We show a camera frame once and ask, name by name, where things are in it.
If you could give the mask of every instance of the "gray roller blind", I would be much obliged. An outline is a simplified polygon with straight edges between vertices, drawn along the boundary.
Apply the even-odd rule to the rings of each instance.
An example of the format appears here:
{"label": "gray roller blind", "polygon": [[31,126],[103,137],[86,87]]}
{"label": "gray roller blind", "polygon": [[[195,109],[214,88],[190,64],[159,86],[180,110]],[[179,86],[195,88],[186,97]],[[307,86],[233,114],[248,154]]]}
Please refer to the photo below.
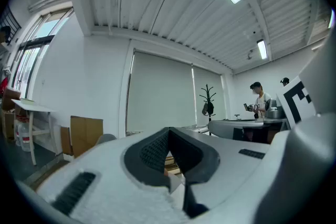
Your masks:
{"label": "gray roller blind", "polygon": [[206,96],[206,92],[202,88],[206,89],[206,85],[211,88],[210,96],[216,93],[212,99],[214,101],[214,114],[212,120],[223,120],[225,119],[225,106],[224,106],[224,93],[222,87],[222,81],[220,75],[212,73],[210,71],[194,67],[194,79],[195,79],[195,92],[196,92],[196,112],[197,112],[197,125],[203,126],[208,124],[209,117],[202,114],[202,109],[204,106],[204,98],[200,97],[200,94]]}
{"label": "gray roller blind", "polygon": [[195,124],[191,66],[136,52],[129,85],[127,131]]}

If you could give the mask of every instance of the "brown cardboard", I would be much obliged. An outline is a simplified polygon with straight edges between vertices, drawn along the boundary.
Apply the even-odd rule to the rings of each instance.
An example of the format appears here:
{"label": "brown cardboard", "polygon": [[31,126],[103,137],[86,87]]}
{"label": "brown cardboard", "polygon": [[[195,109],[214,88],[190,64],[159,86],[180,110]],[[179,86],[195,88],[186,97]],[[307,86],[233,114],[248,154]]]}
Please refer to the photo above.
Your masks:
{"label": "brown cardboard", "polygon": [[14,113],[1,111],[2,132],[7,140],[14,139]]}
{"label": "brown cardboard", "polygon": [[61,144],[64,154],[71,156],[74,154],[70,142],[70,129],[67,127],[61,127]]}
{"label": "brown cardboard", "polygon": [[6,87],[2,96],[2,109],[5,111],[11,110],[15,107],[12,99],[20,100],[21,92],[10,87]]}
{"label": "brown cardboard", "polygon": [[103,120],[71,116],[71,141],[74,157],[94,147],[103,135]]}

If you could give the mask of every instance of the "ceiling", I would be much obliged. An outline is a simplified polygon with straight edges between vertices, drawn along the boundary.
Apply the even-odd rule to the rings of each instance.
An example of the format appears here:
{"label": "ceiling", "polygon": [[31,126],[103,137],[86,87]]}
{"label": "ceiling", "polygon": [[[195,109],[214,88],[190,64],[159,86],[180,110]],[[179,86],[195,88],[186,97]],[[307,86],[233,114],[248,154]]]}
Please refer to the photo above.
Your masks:
{"label": "ceiling", "polygon": [[[106,26],[155,35],[196,50],[233,73],[323,39],[331,15],[325,0],[241,0],[237,4],[230,0],[72,2],[75,12],[83,11],[88,31]],[[257,48],[260,39],[267,44],[266,60],[261,59]]]}

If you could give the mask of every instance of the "gray floor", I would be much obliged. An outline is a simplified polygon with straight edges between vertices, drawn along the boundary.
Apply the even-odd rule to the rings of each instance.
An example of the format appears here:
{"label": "gray floor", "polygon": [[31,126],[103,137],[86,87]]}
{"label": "gray floor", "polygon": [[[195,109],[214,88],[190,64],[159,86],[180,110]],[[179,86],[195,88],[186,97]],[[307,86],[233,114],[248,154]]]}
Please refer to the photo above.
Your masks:
{"label": "gray floor", "polygon": [[36,159],[36,165],[34,166],[30,152],[24,152],[21,147],[16,146],[13,142],[6,142],[2,135],[0,139],[0,148],[7,159],[8,167],[12,170],[14,177],[18,180],[26,180],[33,173],[41,170],[42,167],[55,159],[54,152],[34,143]]}

